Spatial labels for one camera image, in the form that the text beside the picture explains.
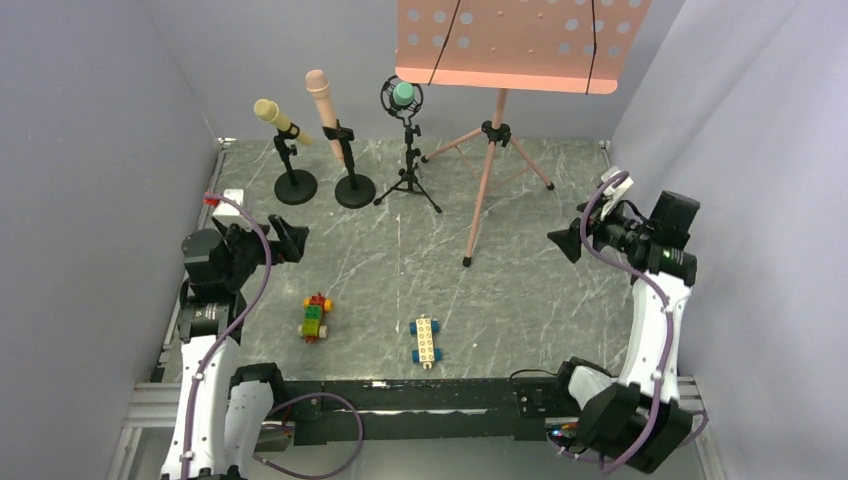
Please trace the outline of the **black round-base mic stand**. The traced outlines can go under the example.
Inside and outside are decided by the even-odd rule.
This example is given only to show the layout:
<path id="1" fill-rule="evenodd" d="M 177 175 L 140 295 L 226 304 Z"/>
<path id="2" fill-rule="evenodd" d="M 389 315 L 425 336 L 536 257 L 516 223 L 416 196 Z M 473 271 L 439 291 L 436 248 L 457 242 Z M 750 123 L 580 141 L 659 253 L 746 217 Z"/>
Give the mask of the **black round-base mic stand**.
<path id="1" fill-rule="evenodd" d="M 360 209 L 369 205 L 376 197 L 376 186 L 369 177 L 355 172 L 355 160 L 351 148 L 351 142 L 355 139 L 353 130 L 342 127 L 339 120 L 336 121 L 335 127 L 324 126 L 322 130 L 328 140 L 339 142 L 347 171 L 347 176 L 335 186 L 336 201 L 348 209 Z"/>

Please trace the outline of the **pink toy microphone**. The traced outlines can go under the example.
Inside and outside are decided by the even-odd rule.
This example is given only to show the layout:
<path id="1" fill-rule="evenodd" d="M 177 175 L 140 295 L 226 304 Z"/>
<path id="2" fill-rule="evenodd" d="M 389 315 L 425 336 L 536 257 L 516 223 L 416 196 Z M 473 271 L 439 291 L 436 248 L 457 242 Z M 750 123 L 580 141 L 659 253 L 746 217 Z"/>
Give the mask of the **pink toy microphone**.
<path id="1" fill-rule="evenodd" d="M 305 75 L 305 81 L 306 89 L 315 101 L 322 126 L 335 128 L 338 118 L 326 74 L 319 69 L 310 70 Z"/>

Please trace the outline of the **black shock mount stand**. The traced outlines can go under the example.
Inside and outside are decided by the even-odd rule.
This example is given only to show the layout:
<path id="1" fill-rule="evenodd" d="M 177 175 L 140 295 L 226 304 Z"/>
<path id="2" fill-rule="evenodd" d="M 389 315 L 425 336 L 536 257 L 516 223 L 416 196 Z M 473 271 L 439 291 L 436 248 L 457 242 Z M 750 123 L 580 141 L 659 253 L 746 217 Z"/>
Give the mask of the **black shock mount stand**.
<path id="1" fill-rule="evenodd" d="M 414 195 L 422 195 L 427 199 L 437 214 L 442 213 L 442 208 L 431 198 L 426 189 L 421 185 L 418 177 L 418 159 L 422 156 L 419 148 L 414 146 L 415 138 L 421 136 L 420 126 L 413 123 L 414 117 L 419 113 L 423 106 L 423 89 L 418 83 L 411 83 L 415 89 L 415 101 L 412 105 L 405 109 L 396 109 L 391 104 L 391 93 L 393 87 L 404 80 L 401 80 L 397 75 L 389 77 L 382 85 L 380 90 L 380 102 L 382 109 L 392 118 L 400 120 L 404 127 L 404 144 L 405 144 L 405 166 L 398 171 L 399 180 L 388 188 L 382 195 L 373 200 L 374 205 L 380 205 L 382 201 L 393 192 L 409 193 Z"/>

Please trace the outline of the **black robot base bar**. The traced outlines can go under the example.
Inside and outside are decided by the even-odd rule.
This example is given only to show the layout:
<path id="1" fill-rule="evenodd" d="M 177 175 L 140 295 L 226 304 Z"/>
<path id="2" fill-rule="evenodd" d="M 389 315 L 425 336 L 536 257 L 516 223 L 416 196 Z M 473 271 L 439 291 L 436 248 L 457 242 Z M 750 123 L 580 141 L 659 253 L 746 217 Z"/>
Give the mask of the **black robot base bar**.
<path id="1" fill-rule="evenodd" d="M 511 437 L 544 441 L 580 414 L 551 376 L 286 381 L 264 420 L 294 426 L 297 446 L 336 441 Z"/>

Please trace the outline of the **yellow toy microphone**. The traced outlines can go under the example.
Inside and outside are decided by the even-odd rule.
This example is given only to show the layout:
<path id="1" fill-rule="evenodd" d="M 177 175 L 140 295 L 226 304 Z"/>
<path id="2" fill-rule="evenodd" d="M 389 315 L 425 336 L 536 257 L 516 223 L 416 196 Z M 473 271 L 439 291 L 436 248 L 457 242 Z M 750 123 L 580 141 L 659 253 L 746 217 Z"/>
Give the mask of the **yellow toy microphone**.
<path id="1" fill-rule="evenodd" d="M 292 134 L 293 139 L 297 142 L 306 146 L 313 143 L 312 137 L 286 116 L 276 102 L 269 99 L 258 99 L 254 103 L 253 111 L 259 120 L 277 130 Z"/>

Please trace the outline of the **mint green toy microphone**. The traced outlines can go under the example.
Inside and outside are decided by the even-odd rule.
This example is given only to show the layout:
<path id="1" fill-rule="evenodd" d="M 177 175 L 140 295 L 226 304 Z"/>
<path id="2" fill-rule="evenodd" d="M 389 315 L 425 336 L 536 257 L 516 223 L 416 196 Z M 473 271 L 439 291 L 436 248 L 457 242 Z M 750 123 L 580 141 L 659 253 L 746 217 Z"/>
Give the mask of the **mint green toy microphone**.
<path id="1" fill-rule="evenodd" d="M 391 104 L 400 110 L 409 108 L 415 101 L 415 87 L 408 82 L 397 83 L 391 93 Z"/>

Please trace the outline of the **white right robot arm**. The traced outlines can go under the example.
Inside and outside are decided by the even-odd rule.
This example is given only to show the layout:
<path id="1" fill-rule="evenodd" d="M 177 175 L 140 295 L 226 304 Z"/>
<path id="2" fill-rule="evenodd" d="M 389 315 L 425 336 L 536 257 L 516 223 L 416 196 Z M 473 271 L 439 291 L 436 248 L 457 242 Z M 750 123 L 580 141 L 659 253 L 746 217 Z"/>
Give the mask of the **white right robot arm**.
<path id="1" fill-rule="evenodd" d="M 596 452 L 608 469 L 626 465 L 650 474 L 692 428 L 692 413 L 680 405 L 677 356 L 697 275 L 697 259 L 685 248 L 700 204 L 664 191 L 649 216 L 627 216 L 633 207 L 628 200 L 584 202 L 567 229 L 547 235 L 571 262 L 605 247 L 625 255 L 620 266 L 631 277 L 633 298 L 621 372 L 572 357 L 559 368 L 555 391 L 579 407 L 573 445 Z"/>

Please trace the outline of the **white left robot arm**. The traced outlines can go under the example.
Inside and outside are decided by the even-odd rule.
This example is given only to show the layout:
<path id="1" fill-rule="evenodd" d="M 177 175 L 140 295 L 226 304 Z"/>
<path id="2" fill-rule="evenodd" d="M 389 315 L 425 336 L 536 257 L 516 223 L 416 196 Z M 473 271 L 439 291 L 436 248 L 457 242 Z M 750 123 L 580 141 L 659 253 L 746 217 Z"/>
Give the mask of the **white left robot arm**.
<path id="1" fill-rule="evenodd" d="M 246 479 L 270 411 L 285 402 L 273 363 L 238 363 L 251 304 L 241 289 L 260 265 L 297 263 L 310 233 L 271 215 L 262 233 L 234 223 L 188 235 L 181 243 L 188 275 L 180 291 L 182 380 L 162 479 Z"/>

